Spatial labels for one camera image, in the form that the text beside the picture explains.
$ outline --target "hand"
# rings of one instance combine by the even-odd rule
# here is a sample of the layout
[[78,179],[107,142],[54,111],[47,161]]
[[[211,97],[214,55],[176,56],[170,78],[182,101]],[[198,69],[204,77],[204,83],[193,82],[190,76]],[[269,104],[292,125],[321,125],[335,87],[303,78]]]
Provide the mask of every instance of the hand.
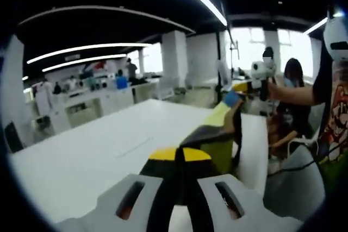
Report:
[[277,152],[277,148],[278,148],[277,144],[272,144],[269,146],[269,148],[271,149],[271,154],[275,155]]
[[274,83],[268,82],[268,95],[270,100],[280,100],[282,89]]

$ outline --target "window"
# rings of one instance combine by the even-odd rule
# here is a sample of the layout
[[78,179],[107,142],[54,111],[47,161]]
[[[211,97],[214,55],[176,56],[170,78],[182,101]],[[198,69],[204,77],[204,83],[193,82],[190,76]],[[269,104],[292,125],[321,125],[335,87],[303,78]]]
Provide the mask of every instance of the window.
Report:
[[231,31],[233,41],[237,42],[238,49],[231,48],[229,34],[225,33],[226,62],[228,68],[250,70],[254,61],[262,61],[265,50],[265,34],[262,28],[233,28]]
[[140,73],[140,65],[139,65],[139,51],[135,50],[129,54],[127,54],[127,57],[132,60],[132,63],[136,65],[138,69],[136,69],[135,73]]
[[144,72],[158,73],[163,71],[161,44],[155,43],[143,49]]
[[290,44],[290,36],[288,30],[278,30],[278,38],[280,44],[289,45]]
[[296,58],[305,77],[313,77],[313,53],[310,38],[301,32],[278,30],[281,55],[281,72],[290,58]]
[[32,88],[26,88],[23,91],[24,93],[24,98],[26,103],[29,103],[34,100],[34,95],[33,95],[33,89]]

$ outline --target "black ceiling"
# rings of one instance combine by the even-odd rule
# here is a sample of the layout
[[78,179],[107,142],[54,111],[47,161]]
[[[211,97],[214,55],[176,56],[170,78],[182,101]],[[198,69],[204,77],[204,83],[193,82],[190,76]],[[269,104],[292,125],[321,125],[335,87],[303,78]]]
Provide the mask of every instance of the black ceiling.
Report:
[[[11,0],[11,19],[19,24],[35,14],[80,5],[124,7],[146,12],[182,24],[199,33],[223,30],[217,18],[198,0]],[[310,22],[321,20],[326,14],[325,0],[211,0],[221,11],[221,2],[226,15],[268,14],[292,16]],[[234,26],[265,26],[265,22],[239,21]],[[172,24],[126,12],[82,9],[54,12],[32,19],[15,28],[24,43],[24,62],[36,56],[64,48],[116,42],[156,42],[160,35],[172,30],[184,30]],[[84,57],[124,52],[122,48],[94,49],[79,52]],[[50,57],[24,67],[24,74],[36,76],[42,68],[63,61],[61,55]]]

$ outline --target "white desk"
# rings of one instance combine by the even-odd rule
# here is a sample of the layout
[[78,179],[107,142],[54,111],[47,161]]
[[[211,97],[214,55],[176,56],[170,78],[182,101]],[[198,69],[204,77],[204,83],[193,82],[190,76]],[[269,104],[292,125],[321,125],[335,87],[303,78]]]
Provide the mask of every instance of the white desk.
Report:
[[[178,145],[210,113],[149,100],[44,140],[10,160],[29,198],[56,223],[88,213],[100,194],[128,173],[139,173],[157,148]],[[243,115],[242,124],[241,179],[263,195],[268,161],[265,119]],[[177,220],[174,226],[183,223]]]

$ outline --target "person in blue shirt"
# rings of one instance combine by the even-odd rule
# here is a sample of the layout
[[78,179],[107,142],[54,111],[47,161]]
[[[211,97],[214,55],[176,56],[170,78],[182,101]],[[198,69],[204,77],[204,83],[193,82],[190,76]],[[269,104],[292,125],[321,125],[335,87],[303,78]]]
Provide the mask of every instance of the person in blue shirt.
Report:
[[128,87],[127,78],[123,76],[123,71],[119,70],[116,76],[116,88],[118,90],[125,89]]

